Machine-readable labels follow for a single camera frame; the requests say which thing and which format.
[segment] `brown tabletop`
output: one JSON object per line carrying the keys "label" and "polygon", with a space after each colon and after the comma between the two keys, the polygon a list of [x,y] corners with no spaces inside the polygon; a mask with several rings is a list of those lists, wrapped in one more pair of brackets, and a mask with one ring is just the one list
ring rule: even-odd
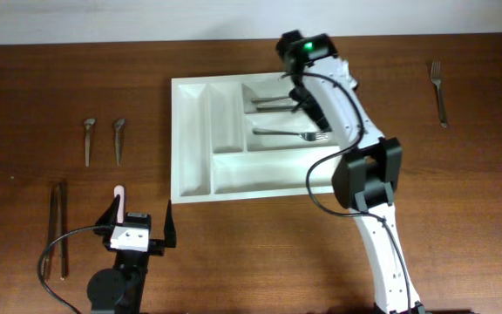
{"label": "brown tabletop", "polygon": [[[397,226],[430,310],[502,313],[502,34],[336,38],[376,125],[404,149]],[[66,313],[40,286],[50,185],[68,182],[67,228],[93,224],[125,185],[126,209],[162,238],[170,194],[170,79],[278,72],[275,40],[0,46],[0,313]],[[442,62],[449,128],[428,61]],[[97,118],[85,167],[85,118]],[[126,118],[121,167],[112,123]],[[331,195],[321,197],[332,208]],[[175,205],[178,248],[149,264],[149,313],[322,313],[371,308],[351,220],[306,195]],[[93,234],[69,241],[70,275],[50,286],[82,312],[113,265]]]}

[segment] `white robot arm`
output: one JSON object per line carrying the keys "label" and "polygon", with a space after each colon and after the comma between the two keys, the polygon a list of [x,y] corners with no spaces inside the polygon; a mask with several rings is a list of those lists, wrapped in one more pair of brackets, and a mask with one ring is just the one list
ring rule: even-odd
{"label": "white robot arm", "polygon": [[[350,213],[371,214],[354,219],[370,260],[378,312],[421,313],[419,295],[400,261],[394,206],[401,158],[397,140],[386,140],[363,110],[353,91],[357,83],[349,74],[348,62],[338,57],[328,36],[303,38],[293,31],[282,36],[276,49],[295,85],[290,97],[322,131],[334,133],[342,150],[349,148],[333,176],[333,187],[336,198]],[[386,220],[393,239],[373,215]],[[404,276],[409,281],[410,297]]]}

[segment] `cable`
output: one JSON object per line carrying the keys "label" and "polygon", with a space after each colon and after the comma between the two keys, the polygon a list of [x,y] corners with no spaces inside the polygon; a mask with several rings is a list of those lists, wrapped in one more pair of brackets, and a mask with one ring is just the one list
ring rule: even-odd
{"label": "cable", "polygon": [[44,287],[44,289],[46,291],[48,291],[48,293],[50,294],[50,296],[54,297],[61,304],[65,305],[71,311],[73,311],[73,312],[75,312],[77,314],[80,314],[80,311],[77,310],[77,308],[75,308],[73,305],[71,305],[70,303],[68,303],[67,301],[65,301],[63,298],[61,298],[60,296],[58,296],[55,292],[53,292],[53,290],[50,289],[50,287],[48,286],[48,284],[45,282],[45,280],[44,280],[44,274],[42,274],[42,263],[44,262],[44,258],[45,258],[46,255],[48,255],[50,253],[51,248],[53,248],[58,242],[62,241],[63,239],[65,239],[68,236],[72,236],[74,234],[77,234],[77,233],[83,232],[83,231],[90,231],[90,230],[95,230],[95,229],[112,229],[112,228],[113,228],[113,226],[90,226],[90,227],[84,227],[84,228],[79,228],[79,229],[74,229],[72,231],[69,231],[66,234],[60,236],[59,238],[53,240],[53,242],[50,243],[44,249],[44,251],[42,252],[42,255],[38,259],[37,274],[38,274],[38,280],[42,284],[42,287]]}
{"label": "cable", "polygon": [[400,254],[400,250],[398,249],[397,241],[395,240],[394,236],[392,235],[392,231],[390,230],[389,225],[386,222],[386,219],[379,217],[378,215],[371,214],[371,213],[359,212],[359,213],[347,214],[347,213],[336,212],[334,210],[331,210],[331,209],[323,206],[321,204],[321,202],[316,198],[315,194],[313,194],[313,191],[311,190],[310,178],[311,178],[311,174],[313,173],[313,170],[315,170],[315,168],[317,168],[319,165],[321,165],[323,162],[325,162],[327,160],[331,160],[335,157],[346,154],[350,150],[358,147],[359,143],[362,141],[363,135],[365,134],[365,125],[363,123],[362,115],[359,112],[359,108],[357,107],[356,102],[352,99],[349,92],[346,91],[346,89],[335,79],[328,77],[326,75],[317,74],[317,73],[309,73],[309,72],[286,73],[286,74],[282,75],[282,79],[284,79],[288,76],[295,76],[295,75],[302,76],[302,77],[306,76],[306,77],[312,77],[312,78],[318,78],[318,79],[325,79],[325,80],[329,81],[330,83],[332,83],[334,85],[334,87],[338,88],[344,94],[344,96],[346,96],[346,98],[348,99],[348,101],[352,105],[352,109],[354,109],[354,113],[356,114],[357,120],[359,122],[359,133],[357,135],[357,139],[350,146],[344,148],[343,150],[341,150],[339,152],[336,152],[334,154],[330,154],[326,157],[321,158],[320,160],[318,160],[316,163],[314,163],[309,168],[309,170],[307,171],[307,174],[305,175],[305,187],[307,188],[307,193],[309,194],[311,201],[313,201],[313,203],[318,208],[322,209],[322,211],[324,211],[325,213],[328,213],[330,215],[335,215],[338,217],[342,217],[342,218],[371,217],[371,218],[377,219],[378,222],[381,222],[383,224],[385,230],[387,231],[387,234],[389,235],[390,241],[392,242],[392,246],[394,247],[395,251],[397,252],[398,260],[400,261],[400,266],[402,267],[402,272],[404,273],[404,281],[406,283],[406,296],[408,297],[408,306],[406,308],[408,309],[408,314],[411,314],[410,279],[409,279],[408,273],[406,271],[406,264],[404,263],[404,258],[402,257],[402,254]]}

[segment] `white wall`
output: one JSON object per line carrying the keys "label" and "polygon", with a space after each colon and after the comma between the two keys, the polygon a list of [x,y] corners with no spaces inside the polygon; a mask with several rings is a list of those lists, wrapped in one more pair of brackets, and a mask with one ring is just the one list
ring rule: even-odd
{"label": "white wall", "polygon": [[502,0],[0,0],[0,44],[502,31]]}

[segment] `cutlery organizer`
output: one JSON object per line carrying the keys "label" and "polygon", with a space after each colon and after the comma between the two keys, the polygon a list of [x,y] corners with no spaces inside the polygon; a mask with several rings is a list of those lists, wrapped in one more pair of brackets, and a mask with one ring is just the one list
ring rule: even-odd
{"label": "cutlery organizer", "polygon": [[[338,150],[328,140],[307,142],[290,135],[254,135],[254,127],[315,132],[303,112],[260,113],[252,98],[287,95],[293,85],[281,73],[172,79],[173,203],[303,195],[305,174]],[[273,104],[289,106],[292,99]],[[315,193],[332,192],[338,159],[311,176]]]}

